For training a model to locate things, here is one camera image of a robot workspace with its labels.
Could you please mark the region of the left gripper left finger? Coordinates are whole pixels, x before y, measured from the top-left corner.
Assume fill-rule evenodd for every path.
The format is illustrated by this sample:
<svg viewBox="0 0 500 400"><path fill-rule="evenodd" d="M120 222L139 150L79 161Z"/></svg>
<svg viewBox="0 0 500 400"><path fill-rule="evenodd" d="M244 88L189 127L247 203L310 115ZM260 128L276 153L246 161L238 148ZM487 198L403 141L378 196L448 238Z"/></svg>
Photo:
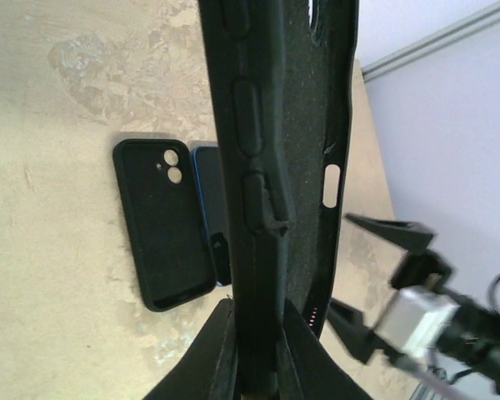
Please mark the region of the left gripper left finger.
<svg viewBox="0 0 500 400"><path fill-rule="evenodd" d="M146 399L232 399L237 381L238 350L233 301L225 298L177 365Z"/></svg>

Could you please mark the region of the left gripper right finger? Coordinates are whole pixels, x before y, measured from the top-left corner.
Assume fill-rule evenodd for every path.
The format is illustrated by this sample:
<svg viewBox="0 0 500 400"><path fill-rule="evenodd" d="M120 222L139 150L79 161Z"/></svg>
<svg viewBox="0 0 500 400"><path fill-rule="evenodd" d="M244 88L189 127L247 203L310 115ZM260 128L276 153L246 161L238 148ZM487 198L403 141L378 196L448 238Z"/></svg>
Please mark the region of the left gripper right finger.
<svg viewBox="0 0 500 400"><path fill-rule="evenodd" d="M290 300L276 346L281 399L371 400L328 355Z"/></svg>

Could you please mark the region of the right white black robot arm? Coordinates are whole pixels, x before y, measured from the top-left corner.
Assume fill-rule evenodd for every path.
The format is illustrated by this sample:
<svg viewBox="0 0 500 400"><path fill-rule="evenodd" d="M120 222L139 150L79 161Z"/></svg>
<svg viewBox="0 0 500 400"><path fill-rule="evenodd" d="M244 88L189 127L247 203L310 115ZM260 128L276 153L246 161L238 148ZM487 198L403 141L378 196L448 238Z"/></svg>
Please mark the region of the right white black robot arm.
<svg viewBox="0 0 500 400"><path fill-rule="evenodd" d="M395 292L374 326L364 323L361 311L331 301L327 320L347 352L367 363L380 350L395 368L447 399L459 397L453 384L471 373L490 379L500 395L500 310L496 301L500 274L487 290L489 306L482 307L448 288L453 268L429 249L434 233L425 225L353 213L345 218L405 252L388 281Z"/></svg>

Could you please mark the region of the black phone case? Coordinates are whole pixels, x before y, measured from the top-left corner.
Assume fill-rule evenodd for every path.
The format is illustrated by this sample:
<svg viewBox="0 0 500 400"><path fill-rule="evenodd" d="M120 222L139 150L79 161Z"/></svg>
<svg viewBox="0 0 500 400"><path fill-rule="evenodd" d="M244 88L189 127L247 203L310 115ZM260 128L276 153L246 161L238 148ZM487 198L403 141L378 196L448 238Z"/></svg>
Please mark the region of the black phone case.
<svg viewBox="0 0 500 400"><path fill-rule="evenodd" d="M347 163L356 1L201 1L226 196L237 380L279 396L276 348L294 311L314 337L333 290L341 208L327 166Z"/></svg>
<svg viewBox="0 0 500 400"><path fill-rule="evenodd" d="M129 138L112 157L145 306L160 313L210 293L216 276L186 144Z"/></svg>

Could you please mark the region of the black phone with blue edge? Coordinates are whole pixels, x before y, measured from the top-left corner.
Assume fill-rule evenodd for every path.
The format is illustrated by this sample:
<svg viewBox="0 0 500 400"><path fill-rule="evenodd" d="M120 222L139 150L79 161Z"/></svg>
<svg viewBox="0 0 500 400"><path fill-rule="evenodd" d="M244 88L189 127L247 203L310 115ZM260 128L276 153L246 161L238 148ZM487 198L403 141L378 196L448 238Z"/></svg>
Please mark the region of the black phone with blue edge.
<svg viewBox="0 0 500 400"><path fill-rule="evenodd" d="M218 286L232 283L228 219L220 155L217 147L199 146L191 152L206 244Z"/></svg>

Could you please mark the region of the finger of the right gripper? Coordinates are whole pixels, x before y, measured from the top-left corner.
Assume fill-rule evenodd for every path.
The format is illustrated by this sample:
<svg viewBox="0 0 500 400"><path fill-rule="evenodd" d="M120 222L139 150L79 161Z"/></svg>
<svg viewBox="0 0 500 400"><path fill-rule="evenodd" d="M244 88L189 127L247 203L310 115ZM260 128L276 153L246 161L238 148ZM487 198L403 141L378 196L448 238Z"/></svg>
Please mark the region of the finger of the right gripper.
<svg viewBox="0 0 500 400"><path fill-rule="evenodd" d="M368 363L378 349L378 340L373 330L364 323L363 312L332 298L327 321L350 356L360 363Z"/></svg>
<svg viewBox="0 0 500 400"><path fill-rule="evenodd" d="M410 253L421 253L435 237L435 233L420 222L381 220L350 212L344 217L359 228Z"/></svg>

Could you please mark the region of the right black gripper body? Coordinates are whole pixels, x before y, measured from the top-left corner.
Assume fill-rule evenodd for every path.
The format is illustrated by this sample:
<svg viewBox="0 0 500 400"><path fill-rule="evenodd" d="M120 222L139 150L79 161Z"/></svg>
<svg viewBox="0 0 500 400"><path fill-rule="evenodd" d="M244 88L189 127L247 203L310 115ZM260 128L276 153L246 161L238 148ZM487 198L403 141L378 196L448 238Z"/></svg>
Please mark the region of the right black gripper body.
<svg viewBox="0 0 500 400"><path fill-rule="evenodd" d="M393 272L389 284L395 290L422 286L441 294L453 275L453 267L437 252L407 252Z"/></svg>

